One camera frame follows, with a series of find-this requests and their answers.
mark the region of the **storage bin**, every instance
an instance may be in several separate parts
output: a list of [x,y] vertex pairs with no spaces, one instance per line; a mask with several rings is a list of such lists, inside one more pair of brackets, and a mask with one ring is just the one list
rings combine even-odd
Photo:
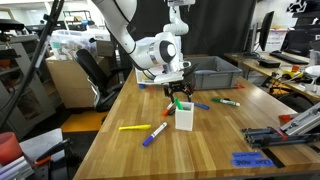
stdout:
[[89,39],[93,37],[94,34],[85,31],[56,30],[52,32],[50,45],[56,59],[75,60],[79,49],[87,49],[96,57],[96,43],[89,42]]
[[217,56],[190,57],[191,66],[198,64],[195,71],[185,78],[195,90],[234,88],[236,78],[242,70]]

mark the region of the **blue marker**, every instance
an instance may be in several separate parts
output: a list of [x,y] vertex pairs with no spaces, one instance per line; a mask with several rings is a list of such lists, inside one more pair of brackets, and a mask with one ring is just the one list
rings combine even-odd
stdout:
[[155,130],[151,136],[149,136],[143,143],[143,146],[147,146],[165,127],[167,126],[167,123],[164,122],[157,130]]

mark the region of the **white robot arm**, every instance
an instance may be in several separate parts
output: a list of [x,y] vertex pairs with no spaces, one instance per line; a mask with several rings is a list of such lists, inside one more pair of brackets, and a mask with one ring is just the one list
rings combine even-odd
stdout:
[[[175,3],[188,5],[185,4],[184,1],[192,4],[189,2],[190,0],[169,0],[168,5],[175,6],[177,5]],[[185,24],[182,29],[186,29],[186,31],[180,31],[178,28],[168,26],[168,28],[165,29],[166,32],[159,33],[155,36],[154,42],[144,46],[138,46],[127,31],[127,26],[137,8],[136,0],[92,0],[92,2],[101,11],[106,20],[108,30],[130,55],[132,63],[137,69],[146,70],[169,64],[169,74],[164,75],[162,78],[161,76],[159,78],[157,76],[158,80],[156,78],[155,82],[165,83],[183,79],[181,69],[189,67],[190,63],[180,61],[180,50],[177,49],[175,43],[175,35],[180,35],[182,32],[186,33],[188,31],[188,28],[185,28],[186,24],[180,19],[180,13],[179,16],[176,16],[177,18],[171,18],[172,16],[170,15],[170,20],[175,24]],[[177,14],[176,12],[179,12],[179,7],[172,9],[172,13]]]

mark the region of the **wooden table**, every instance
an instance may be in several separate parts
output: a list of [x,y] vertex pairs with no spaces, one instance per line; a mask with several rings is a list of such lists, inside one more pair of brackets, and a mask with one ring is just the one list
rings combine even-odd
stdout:
[[[280,62],[281,69],[291,70],[291,67],[290,67],[291,64],[289,64],[285,61],[279,60],[275,57],[272,57],[269,55],[269,53],[263,52],[263,53],[259,53],[259,54],[264,59],[271,59],[271,60],[275,60],[275,61]],[[283,53],[283,54],[288,55],[288,56],[292,56],[297,59],[304,60],[306,62],[309,62],[309,59],[305,58],[305,57],[292,55],[289,53]],[[224,56],[232,61],[235,61],[239,64],[244,65],[246,68],[249,68],[250,70],[257,71],[267,77],[271,76],[272,72],[277,72],[277,73],[279,73],[279,75],[277,77],[275,77],[274,79],[279,80],[278,78],[282,75],[282,71],[279,68],[265,68],[265,67],[259,66],[259,62],[257,60],[243,57],[239,53],[227,53],[227,54],[224,54]],[[289,87],[290,89],[292,89],[293,91],[295,91],[297,93],[304,95],[305,97],[307,97],[313,101],[320,101],[319,95],[317,95],[316,93],[311,92],[311,91],[305,91],[305,88],[300,83],[286,82],[285,86]]]
[[[285,168],[237,168],[231,164],[233,152],[260,151],[245,142],[240,129],[279,127],[278,115],[295,112],[242,77],[237,83],[245,88],[193,94],[194,102],[206,104],[210,110],[195,107],[193,131],[189,132],[175,129],[174,116],[161,116],[170,102],[162,87],[139,89],[131,72],[74,179],[195,179],[320,170],[320,156],[304,144],[270,148]],[[212,102],[212,97],[229,98],[241,106]],[[168,127],[143,147],[142,142],[163,122]],[[141,124],[152,126],[118,130]]]

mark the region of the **white cup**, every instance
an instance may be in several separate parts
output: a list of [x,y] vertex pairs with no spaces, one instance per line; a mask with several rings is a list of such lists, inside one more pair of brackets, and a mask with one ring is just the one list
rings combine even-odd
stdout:
[[176,129],[192,131],[194,104],[191,102],[181,102],[180,104],[183,107],[183,110],[180,110],[178,107],[176,108]]

